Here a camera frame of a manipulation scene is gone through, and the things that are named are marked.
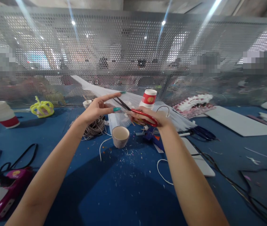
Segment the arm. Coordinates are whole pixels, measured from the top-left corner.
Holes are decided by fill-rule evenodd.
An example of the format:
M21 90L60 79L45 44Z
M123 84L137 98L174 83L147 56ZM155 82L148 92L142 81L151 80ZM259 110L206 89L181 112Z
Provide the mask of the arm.
M165 112L154 112L144 107L138 110L153 116L158 122L174 188L182 212L189 226L229 225L213 191L187 150ZM149 118L128 112L134 118Z
M94 99L76 119L36 173L6 226L44 224L87 125L100 115L119 110L120 108L106 108L104 104L117 96L121 96L121 93Z

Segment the scissors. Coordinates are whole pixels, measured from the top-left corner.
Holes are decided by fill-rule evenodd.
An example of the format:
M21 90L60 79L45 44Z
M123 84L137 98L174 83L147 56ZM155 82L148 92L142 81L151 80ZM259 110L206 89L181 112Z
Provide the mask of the scissors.
M143 122L144 123L146 123L146 124L149 124L149 125L151 125L151 126L153 126L153 127L157 127L158 126L158 121L154 118L154 117L152 117L152 116L150 116L150 115L148 115L148 114L146 114L146 113L144 113L144 112L142 112L142 111L139 111L139 110L135 110L135 109L130 109L119 97L117 97L118 98L118 100L120 101L117 101L117 100L115 100L119 105L121 105L122 107L124 107L126 110L128 110L128 111L132 111L132 112L135 112L135 113L137 113L137 114L140 114L140 115L144 115L144 116L146 116L146 117L148 117L148 118L150 118L152 121L154 121L155 123L154 124L152 124L151 122L149 122L149 121L147 121L147 120L145 120L145 119L142 119L143 120Z
M201 138L207 140L207 141L212 141L212 140L218 140L216 136L211 133L209 130L206 130L205 128L201 126L197 126L193 129L191 129L195 134L199 135Z

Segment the white cardboard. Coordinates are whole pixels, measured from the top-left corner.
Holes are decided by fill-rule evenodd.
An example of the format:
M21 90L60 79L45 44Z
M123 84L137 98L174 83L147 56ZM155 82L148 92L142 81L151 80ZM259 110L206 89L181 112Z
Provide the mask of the white cardboard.
M205 114L243 137L267 135L267 125L226 108L216 106Z
M198 154L197 150L193 147L193 145L190 143L190 141L187 138L181 137L183 142L186 145L186 148L190 152L190 154ZM207 177L213 177L215 176L215 172L211 167L206 163L206 161L203 159L201 155L192 156L199 167L200 171L202 171L204 176Z

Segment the red scissors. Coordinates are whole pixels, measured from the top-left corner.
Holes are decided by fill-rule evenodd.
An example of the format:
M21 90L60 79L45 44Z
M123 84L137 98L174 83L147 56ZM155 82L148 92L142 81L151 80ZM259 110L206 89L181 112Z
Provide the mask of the red scissors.
M119 97L117 97L118 98L118 100L120 101L117 101L117 100L115 100L119 105L121 105L122 107L124 107L126 110L129 110L129 111L132 111L132 112L135 112L135 113L137 113L137 114L140 114L140 115L144 115L144 116L146 116L146 117L148 117L148 118L150 118L152 121L154 121L155 123L154 124L152 124L151 122L149 122L149 121L147 121L147 120L145 120L145 119L142 119L143 120L143 122L144 123L146 123L146 124L149 124L149 125L151 125L151 126L153 126L153 127L157 127L158 126L158 121L154 118L154 117L152 117L152 116L150 116L150 115L148 115L148 114L146 114L146 113L144 113L144 112L142 112L142 111L139 111L139 110L135 110L135 109L130 109Z

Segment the blue scissors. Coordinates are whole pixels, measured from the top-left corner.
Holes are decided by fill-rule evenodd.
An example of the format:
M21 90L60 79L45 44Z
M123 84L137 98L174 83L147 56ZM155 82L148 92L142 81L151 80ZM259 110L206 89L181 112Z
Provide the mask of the blue scissors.
M191 129L191 131L193 131L196 135L199 135L206 141L218 140L213 133L201 126L194 127Z

